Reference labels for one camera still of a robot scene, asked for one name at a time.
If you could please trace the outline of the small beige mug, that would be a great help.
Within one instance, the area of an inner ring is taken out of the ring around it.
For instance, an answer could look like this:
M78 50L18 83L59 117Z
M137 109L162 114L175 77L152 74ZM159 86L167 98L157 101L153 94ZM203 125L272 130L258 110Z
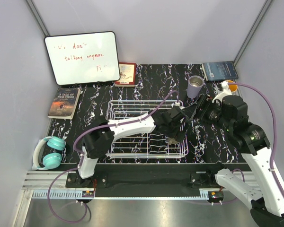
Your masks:
M176 141L174 138L168 138L168 144L169 145L176 145L176 144L178 144L178 141Z

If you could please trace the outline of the white wire dish rack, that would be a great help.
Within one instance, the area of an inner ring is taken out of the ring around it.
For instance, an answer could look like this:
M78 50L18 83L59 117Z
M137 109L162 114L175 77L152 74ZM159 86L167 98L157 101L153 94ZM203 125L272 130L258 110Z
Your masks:
M147 114L161 103L160 100L111 100L108 103L106 118L122 120ZM178 144L163 134L142 133L123 137L112 143L106 154L109 158L132 159L180 159L189 153L187 137Z

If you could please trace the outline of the lilac plastic cup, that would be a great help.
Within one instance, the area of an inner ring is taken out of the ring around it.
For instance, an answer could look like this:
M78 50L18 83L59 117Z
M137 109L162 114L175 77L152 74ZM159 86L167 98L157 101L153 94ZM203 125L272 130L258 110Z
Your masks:
M187 85L187 96L191 99L194 99L198 96L201 88L204 85L204 80L197 75L191 76L188 79L188 85Z

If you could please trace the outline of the floral white mug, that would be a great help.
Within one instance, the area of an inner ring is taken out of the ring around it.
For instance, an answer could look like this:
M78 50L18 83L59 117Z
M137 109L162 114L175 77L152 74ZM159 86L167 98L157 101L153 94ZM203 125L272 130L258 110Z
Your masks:
M233 94L234 92L236 92L238 90L238 86L235 84L234 81L232 81L232 80L228 80L228 81L229 81L229 83L228 83L229 88L231 90L231 93Z

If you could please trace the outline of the cream and brown cup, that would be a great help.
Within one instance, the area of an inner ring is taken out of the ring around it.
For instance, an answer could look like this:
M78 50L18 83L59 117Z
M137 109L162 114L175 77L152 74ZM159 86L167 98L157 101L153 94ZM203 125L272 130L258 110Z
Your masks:
M201 87L203 85L203 79L200 78L200 77L191 77L189 79L189 84L192 86L192 87Z

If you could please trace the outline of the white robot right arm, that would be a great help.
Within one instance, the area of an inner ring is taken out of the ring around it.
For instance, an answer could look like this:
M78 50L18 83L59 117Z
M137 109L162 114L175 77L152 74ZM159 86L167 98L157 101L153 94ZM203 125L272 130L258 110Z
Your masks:
M248 105L240 96L228 95L220 101L202 95L197 102L184 108L192 120L213 124L224 130L229 142L245 159L260 191L254 190L236 177L222 163L214 164L207 171L205 181L210 187L223 187L243 202L256 224L260 227L284 227L284 190L279 186L271 167L272 150L263 129L251 123Z

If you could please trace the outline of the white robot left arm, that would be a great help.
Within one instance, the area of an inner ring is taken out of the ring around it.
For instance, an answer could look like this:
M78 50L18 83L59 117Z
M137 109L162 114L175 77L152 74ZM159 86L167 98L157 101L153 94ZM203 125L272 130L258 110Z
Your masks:
M74 142L73 149L80 153L76 182L82 187L92 184L98 159L104 156L114 141L136 135L157 132L175 143L181 143L192 129L191 114L185 108L156 107L143 115L121 120L102 118L100 125L82 133Z

